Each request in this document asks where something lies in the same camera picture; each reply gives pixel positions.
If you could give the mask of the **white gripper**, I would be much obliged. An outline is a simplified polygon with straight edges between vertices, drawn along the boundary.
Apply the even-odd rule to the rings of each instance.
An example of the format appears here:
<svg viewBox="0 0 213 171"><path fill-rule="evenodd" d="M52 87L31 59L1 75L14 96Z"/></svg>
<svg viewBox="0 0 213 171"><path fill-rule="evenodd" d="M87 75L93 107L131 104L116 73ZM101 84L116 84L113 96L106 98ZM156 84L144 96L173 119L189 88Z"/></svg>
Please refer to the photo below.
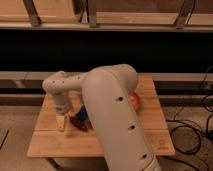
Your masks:
<svg viewBox="0 0 213 171"><path fill-rule="evenodd" d="M69 103L66 104L56 104L54 106L55 111L60 115L65 115L71 110L71 105ZM58 130L63 132L65 130L65 117L64 116L56 116L56 122Z"/></svg>

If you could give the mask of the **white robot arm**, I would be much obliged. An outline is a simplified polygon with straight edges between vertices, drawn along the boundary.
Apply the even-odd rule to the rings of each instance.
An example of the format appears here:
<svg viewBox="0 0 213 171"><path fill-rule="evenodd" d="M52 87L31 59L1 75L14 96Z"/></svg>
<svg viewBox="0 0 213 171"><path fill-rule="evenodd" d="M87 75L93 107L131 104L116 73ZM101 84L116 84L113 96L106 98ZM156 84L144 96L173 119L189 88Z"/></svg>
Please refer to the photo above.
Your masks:
<svg viewBox="0 0 213 171"><path fill-rule="evenodd" d="M137 84L135 69L119 64L75 76L59 71L47 77L42 88L52 95L60 114L71 110L71 90L82 93L110 171L162 171L129 98Z"/></svg>

